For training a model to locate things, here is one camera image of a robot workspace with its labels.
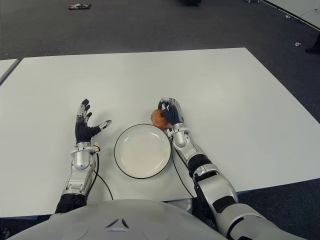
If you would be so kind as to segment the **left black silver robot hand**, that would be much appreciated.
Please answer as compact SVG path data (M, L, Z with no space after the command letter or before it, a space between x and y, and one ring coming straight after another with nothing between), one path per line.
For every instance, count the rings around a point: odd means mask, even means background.
M92 116L91 112L88 113L90 107L90 101L84 99L78 108L75 121L76 144L89 143L94 136L112 123L112 120L106 120L97 126L88 126L88 120Z

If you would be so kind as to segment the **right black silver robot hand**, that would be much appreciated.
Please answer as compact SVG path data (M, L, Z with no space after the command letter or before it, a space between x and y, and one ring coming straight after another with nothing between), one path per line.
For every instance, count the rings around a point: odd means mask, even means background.
M158 109L162 110L162 116L172 126L176 124L183 124L185 122L181 106L175 98L162 98L158 103Z

